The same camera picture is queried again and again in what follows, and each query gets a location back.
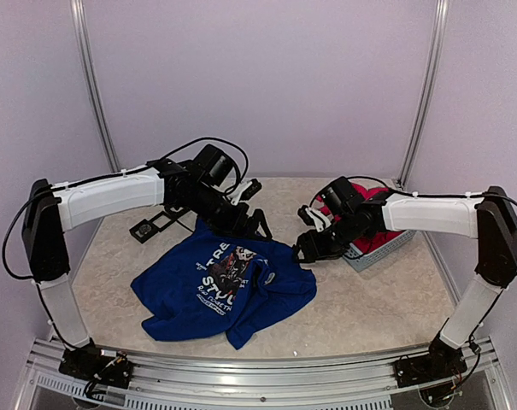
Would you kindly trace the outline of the blue printed t-shirt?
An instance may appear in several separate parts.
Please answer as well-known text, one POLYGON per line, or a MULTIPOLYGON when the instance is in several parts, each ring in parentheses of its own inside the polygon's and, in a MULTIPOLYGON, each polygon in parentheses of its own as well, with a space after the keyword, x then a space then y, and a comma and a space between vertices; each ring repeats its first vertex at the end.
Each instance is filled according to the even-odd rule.
POLYGON ((131 288, 152 314, 142 327, 154 340, 224 334, 235 349, 304 308, 317 293, 315 275, 292 259, 288 245, 219 236, 202 220, 131 288))

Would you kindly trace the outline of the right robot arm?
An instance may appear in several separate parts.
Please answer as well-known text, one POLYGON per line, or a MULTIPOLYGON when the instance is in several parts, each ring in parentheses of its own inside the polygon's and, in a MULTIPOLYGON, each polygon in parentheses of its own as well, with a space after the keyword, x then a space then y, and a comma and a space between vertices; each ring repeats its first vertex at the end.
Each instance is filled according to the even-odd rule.
POLYGON ((388 231, 430 231, 469 237, 478 242, 475 277, 425 355, 422 372, 441 378, 455 354, 476 331, 502 292, 517 277, 517 201, 499 186, 465 194, 420 194, 387 188, 365 198, 339 177, 317 193, 328 214, 312 205, 298 215, 309 226, 293 245, 299 263, 342 257, 360 237, 388 231))

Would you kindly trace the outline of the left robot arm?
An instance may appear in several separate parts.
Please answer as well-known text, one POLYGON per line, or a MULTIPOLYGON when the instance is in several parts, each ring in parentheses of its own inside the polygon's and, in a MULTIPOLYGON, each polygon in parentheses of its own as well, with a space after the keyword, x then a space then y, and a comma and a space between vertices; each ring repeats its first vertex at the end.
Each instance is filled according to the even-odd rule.
POLYGON ((32 185, 21 232, 31 278, 57 336, 73 351, 72 368, 83 378, 98 378, 104 362, 87 348, 92 340, 68 280, 67 231, 130 209, 163 206, 189 209, 221 236, 271 239, 265 214, 250 212, 247 203, 261 184, 243 180, 235 161, 216 147, 216 138, 203 141, 191 160, 175 162, 164 155, 118 173, 73 183, 40 179, 32 185))

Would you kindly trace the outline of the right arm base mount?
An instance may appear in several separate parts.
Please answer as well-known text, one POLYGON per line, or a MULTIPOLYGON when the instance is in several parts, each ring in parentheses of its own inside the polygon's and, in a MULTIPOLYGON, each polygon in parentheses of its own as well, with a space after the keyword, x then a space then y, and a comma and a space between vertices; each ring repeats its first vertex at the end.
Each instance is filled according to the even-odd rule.
POLYGON ((401 357, 393 368, 397 387, 405 388, 462 375, 467 363, 461 347, 452 348, 436 335, 425 354, 401 357))

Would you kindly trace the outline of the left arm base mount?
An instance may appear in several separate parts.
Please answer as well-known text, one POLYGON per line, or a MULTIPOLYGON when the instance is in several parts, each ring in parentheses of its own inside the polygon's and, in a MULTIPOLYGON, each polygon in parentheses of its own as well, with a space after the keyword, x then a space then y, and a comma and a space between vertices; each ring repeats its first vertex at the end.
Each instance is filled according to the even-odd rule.
POLYGON ((59 365, 61 374, 99 384, 127 389, 134 365, 120 353, 105 354, 97 347, 66 349, 59 365))

